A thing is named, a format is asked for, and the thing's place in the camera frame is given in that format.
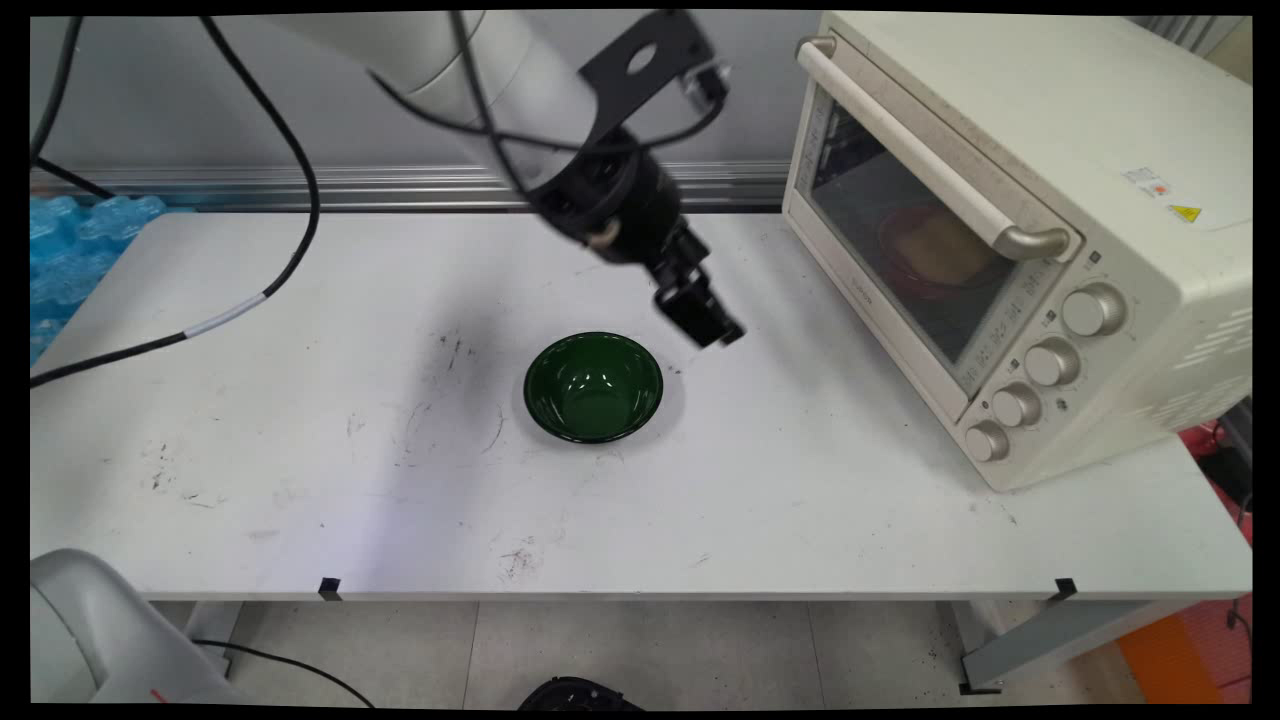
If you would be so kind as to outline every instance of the black mounting bracket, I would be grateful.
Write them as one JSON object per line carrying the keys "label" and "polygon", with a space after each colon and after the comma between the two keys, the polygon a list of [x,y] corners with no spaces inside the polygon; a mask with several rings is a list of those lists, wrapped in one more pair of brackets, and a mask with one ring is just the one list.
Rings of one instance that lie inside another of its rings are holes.
{"label": "black mounting bracket", "polygon": [[[641,50],[653,58],[635,73],[627,68]],[[622,126],[668,82],[709,63],[716,54],[687,10],[654,10],[636,20],[577,70],[595,91],[594,143]]]}

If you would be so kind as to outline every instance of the black object on floor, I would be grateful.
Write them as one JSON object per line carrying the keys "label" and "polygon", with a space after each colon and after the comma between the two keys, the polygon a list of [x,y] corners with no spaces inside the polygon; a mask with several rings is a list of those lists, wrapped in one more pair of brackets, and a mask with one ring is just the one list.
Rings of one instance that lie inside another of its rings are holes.
{"label": "black object on floor", "polygon": [[1001,694],[1004,691],[978,688],[973,689],[969,683],[960,683],[960,694]]}
{"label": "black object on floor", "polygon": [[1244,511],[1253,512],[1253,398],[1236,402],[1217,423],[1220,450],[1197,462],[1231,502],[1245,503]]}
{"label": "black object on floor", "polygon": [[525,702],[520,703],[520,710],[559,711],[559,710],[603,710],[603,711],[639,711],[636,707],[622,700],[622,693],[609,688],[584,680],[582,678],[552,678],[539,685]]}

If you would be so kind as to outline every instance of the black cable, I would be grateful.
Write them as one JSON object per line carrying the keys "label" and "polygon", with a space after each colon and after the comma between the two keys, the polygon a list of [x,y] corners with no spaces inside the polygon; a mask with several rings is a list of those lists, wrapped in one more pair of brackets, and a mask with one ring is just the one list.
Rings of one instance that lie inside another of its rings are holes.
{"label": "black cable", "polygon": [[218,26],[214,24],[214,19],[209,15],[201,15],[200,22],[201,24],[205,26],[205,31],[209,33],[209,37],[214,41],[214,45],[218,46],[218,50],[223,54],[223,58],[227,60],[228,64],[230,64],[232,69],[236,70],[236,74],[239,76],[241,81],[257,100],[259,105],[262,106],[262,110],[265,110],[266,114],[271,118],[271,122],[275,124],[275,129],[280,131],[280,135],[284,136],[284,141],[289,145],[289,149],[293,150],[293,155],[297,158],[298,164],[302,167],[302,174],[306,176],[307,178],[307,195],[311,200],[311,211],[307,219],[307,228],[302,233],[302,241],[298,242],[298,249],[293,251],[293,256],[289,258],[288,264],[275,278],[275,281],[273,281],[271,284],[266,287],[266,290],[251,297],[250,300],[241,302],[236,307],[232,307],[227,313],[223,313],[216,318],[205,320],[204,323],[200,323],[197,325],[192,325],[191,328],[187,328],[186,331],[179,333],[174,333],[159,340],[152,340],[150,342],[136,345],[133,347],[116,350],[114,352],[108,352],[104,355],[99,355],[96,357],[88,357],[78,363],[72,363],[70,365],[63,365],[61,368],[47,370],[45,373],[41,373],[31,378],[29,380],[31,388],[40,387],[47,382],[56,380],[59,378],[65,378],[67,375],[73,375],[76,373],[82,373],[92,368],[106,365],[109,363],[115,363],[118,360],[124,360],[127,357],[142,355],[143,352],[150,352],[152,350],[168,347],[170,345],[179,343],[184,340],[191,340],[192,337],[200,333],[207,332],[228,320],[232,320],[233,318],[239,316],[242,313],[248,311],[257,304],[262,302],[264,300],[274,295],[275,291],[280,290],[284,282],[289,279],[289,275],[293,274],[293,270],[298,268],[298,264],[302,261],[302,256],[306,255],[307,249],[311,247],[311,238],[315,237],[316,225],[320,223],[320,188],[316,184],[316,176],[315,170],[311,169],[311,161],[307,160],[307,155],[306,152],[303,152],[302,146],[298,143],[298,140],[293,137],[293,131],[289,129],[288,123],[285,123],[284,118],[282,118],[280,114],[275,110],[275,106],[262,92],[262,88],[257,86],[257,82],[253,79],[253,76],[250,74],[248,69],[244,68],[244,64],[241,63],[238,56],[236,56],[236,51],[232,50],[230,45],[227,44],[227,38],[223,37],[223,33],[218,29]]}
{"label": "black cable", "polygon": [[311,665],[307,665],[306,662],[301,662],[298,660],[292,660],[292,659],[288,659],[288,657],[280,657],[279,655],[271,655],[270,652],[262,652],[261,650],[253,650],[251,647],[244,647],[242,644],[236,644],[236,643],[224,643],[224,642],[219,642],[219,641],[202,641],[202,639],[192,639],[191,642],[193,644],[202,644],[202,646],[209,646],[209,647],[225,647],[228,650],[234,650],[236,652],[246,652],[248,655],[256,655],[257,657],[262,657],[262,659],[266,659],[266,660],[274,660],[276,662],[283,662],[285,665],[293,665],[294,667],[302,667],[303,670],[310,670],[310,671],[315,673],[316,675],[320,675],[321,678],[324,678],[324,679],[334,683],[335,685],[339,685],[342,689],[347,691],[348,693],[356,696],[356,698],[360,702],[365,703],[366,707],[374,707],[374,703],[369,702],[369,698],[366,698],[365,696],[360,694],[360,692],[357,692],[356,688],[348,685],[347,683],[343,683],[338,678],[334,678],[333,675],[325,673],[324,670],[321,670],[319,667],[314,667]]}
{"label": "black cable", "polygon": [[511,184],[520,195],[520,199],[534,208],[536,211],[538,206],[529,197],[529,191],[525,190],[524,181],[516,174],[516,168],[511,163],[511,158],[507,156],[507,151],[502,147],[502,138],[498,137],[498,128],[493,124],[493,115],[489,113],[489,104],[485,101],[484,88],[480,87],[480,76],[476,73],[475,58],[471,56],[471,46],[467,42],[467,26],[462,22],[462,10],[449,10],[449,22],[453,24],[453,40],[458,44],[458,50],[462,53],[462,69],[466,70],[467,85],[471,86],[471,100],[475,101],[476,113],[480,114],[480,123],[484,128],[484,133],[489,136],[489,145],[493,147],[494,155],[498,156],[498,163],[502,164],[502,169],[507,172],[511,177]]}
{"label": "black cable", "polygon": [[58,69],[54,70],[54,87],[49,91],[49,102],[45,104],[45,114],[36,126],[36,135],[31,138],[31,164],[29,170],[36,165],[40,151],[45,149],[49,132],[54,129],[54,119],[58,118],[58,109],[63,106],[63,94],[67,92],[67,78],[72,74],[72,59],[76,58],[76,38],[79,37],[83,15],[73,15],[67,23],[67,33],[63,35],[63,51],[58,58]]}
{"label": "black cable", "polygon": [[232,69],[236,70],[236,74],[239,76],[241,81],[244,82],[244,86],[248,87],[248,91],[253,95],[253,99],[257,100],[257,104],[261,105],[262,110],[266,110],[266,114],[271,117],[275,129],[280,131],[280,135],[284,136],[284,142],[289,143],[289,150],[293,150],[294,158],[297,158],[298,164],[302,165],[302,174],[307,178],[307,196],[311,200],[311,215],[307,218],[307,229],[302,233],[302,242],[300,242],[298,249],[293,251],[293,256],[289,258],[289,263],[284,266],[284,270],[282,270],[279,277],[276,277],[271,284],[266,286],[266,290],[262,291],[262,295],[271,297],[275,295],[275,291],[280,290],[280,286],[289,279],[293,270],[296,270],[298,264],[302,263],[302,256],[306,255],[307,249],[311,247],[311,238],[315,237],[316,225],[320,223],[320,187],[316,184],[315,170],[311,169],[311,161],[307,160],[307,154],[302,151],[302,145],[298,143],[298,138],[293,137],[293,131],[289,129],[289,124],[284,122],[280,113],[275,110],[275,105],[273,105],[266,97],[262,88],[257,86],[253,76],[250,74],[244,64],[236,56],[236,51],[232,50],[232,46],[227,44],[227,38],[223,37],[221,31],[218,29],[216,24],[214,24],[214,18],[209,15],[200,15],[200,22],[205,26],[205,31],[214,41],[214,45],[216,45],[218,50],[221,51],[223,58],[227,59],[227,63],[230,64]]}
{"label": "black cable", "polygon": [[[463,49],[465,49],[462,51],[463,53],[463,58],[466,56],[466,54],[470,53],[470,49],[466,49],[466,47],[467,46],[463,45]],[[426,110],[422,110],[422,109],[412,105],[411,102],[408,102],[403,97],[401,97],[398,92],[396,92],[389,85],[387,85],[387,82],[383,81],[383,78],[378,77],[372,72],[369,73],[369,77],[374,78],[374,82],[378,85],[378,87],[380,87],[383,90],[383,92],[387,94],[388,97],[390,97],[393,101],[396,101],[397,105],[399,105],[401,108],[403,108],[408,113],[416,115],[421,120],[425,120],[425,122],[431,123],[434,126],[439,126],[439,127],[443,127],[443,128],[447,128],[447,129],[452,129],[452,131],[456,131],[456,132],[467,133],[467,135],[485,135],[485,136],[489,135],[488,132],[485,132],[484,128],[477,128],[477,127],[474,127],[474,126],[456,123],[453,120],[449,120],[449,119],[445,119],[445,118],[440,118],[438,115],[433,115],[431,113],[428,113]],[[621,143],[621,145],[573,145],[571,142],[561,142],[561,141],[557,141],[557,140],[548,140],[545,137],[536,137],[536,136],[524,135],[524,133],[518,133],[518,132],[506,132],[506,131],[494,131],[494,132],[498,136],[498,138],[503,140],[503,141],[524,142],[525,145],[534,145],[536,147],[547,147],[549,150],[568,150],[571,152],[577,152],[577,154],[581,154],[581,155],[618,155],[618,154],[623,154],[623,152],[634,152],[634,151],[637,151],[637,150],[650,150],[650,149],[654,149],[654,147],[662,147],[663,145],[672,145],[675,142],[680,142],[682,140],[687,140],[687,138],[690,138],[690,137],[700,133],[701,131],[707,129],[707,126],[709,126],[713,122],[716,122],[716,118],[719,117],[719,114],[721,114],[721,111],[723,109],[724,109],[724,100],[723,99],[716,100],[712,104],[710,109],[707,110],[707,114],[704,114],[701,118],[699,118],[696,123],[694,123],[692,126],[690,126],[690,127],[687,127],[687,128],[685,128],[685,129],[682,129],[680,132],[673,132],[671,135],[663,135],[663,136],[655,137],[653,140],[643,141],[643,142],[640,142],[640,141],[637,141],[637,142],[625,142],[625,143]]]}
{"label": "black cable", "polygon": [[96,195],[96,196],[101,197],[102,200],[106,200],[106,199],[110,199],[110,197],[115,197],[115,193],[113,193],[111,191],[109,191],[109,190],[106,190],[106,188],[104,188],[101,186],[97,186],[97,184],[95,184],[95,183],[92,183],[92,182],[90,182],[90,181],[87,181],[87,179],[77,176],[76,173],[73,173],[73,172],[70,172],[70,170],[68,170],[65,168],[59,168],[58,165],[50,163],[49,160],[45,160],[44,158],[38,158],[38,156],[36,158],[36,167],[40,168],[41,170],[45,170],[46,173],[54,176],[55,178],[58,178],[58,179],[60,179],[63,182],[69,182],[69,183],[74,184],[76,187],[83,190],[84,192],[88,192],[90,195]]}
{"label": "black cable", "polygon": [[[1253,502],[1253,491],[1251,489],[1245,493],[1244,498],[1240,500],[1240,507],[1235,511],[1235,528],[1244,528],[1244,509]],[[1239,623],[1244,628],[1244,641],[1249,644],[1249,705],[1253,705],[1253,628],[1249,626],[1249,621],[1240,615],[1240,598],[1231,601],[1231,609],[1226,611],[1226,629],[1234,630],[1235,624]]]}

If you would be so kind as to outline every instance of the oven glass window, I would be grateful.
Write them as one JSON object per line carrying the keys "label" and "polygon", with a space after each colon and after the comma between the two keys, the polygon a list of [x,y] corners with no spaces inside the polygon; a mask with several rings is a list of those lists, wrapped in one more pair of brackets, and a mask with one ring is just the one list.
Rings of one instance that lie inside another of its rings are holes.
{"label": "oven glass window", "polygon": [[973,397],[1016,329],[1006,290],[1050,268],[996,254],[844,108],[819,106],[797,190]]}

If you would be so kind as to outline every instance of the gray wall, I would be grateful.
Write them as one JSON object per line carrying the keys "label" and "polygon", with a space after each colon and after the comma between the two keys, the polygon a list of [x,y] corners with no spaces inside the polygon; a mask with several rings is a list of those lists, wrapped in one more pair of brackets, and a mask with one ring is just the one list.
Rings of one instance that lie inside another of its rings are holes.
{"label": "gray wall", "polygon": [[[530,17],[577,67],[643,13],[534,10]],[[819,13],[694,14],[719,58],[733,65],[730,101],[710,128],[659,156],[788,160],[805,87],[795,46],[817,29]],[[259,18],[229,17],[219,24],[315,165],[470,164],[447,132],[406,115],[353,63]],[[47,97],[64,27],[64,18],[31,20],[32,129]],[[689,102],[668,87],[630,127],[652,137],[694,119]],[[73,169],[293,165],[270,120],[195,18],[87,18],[45,156]]]}

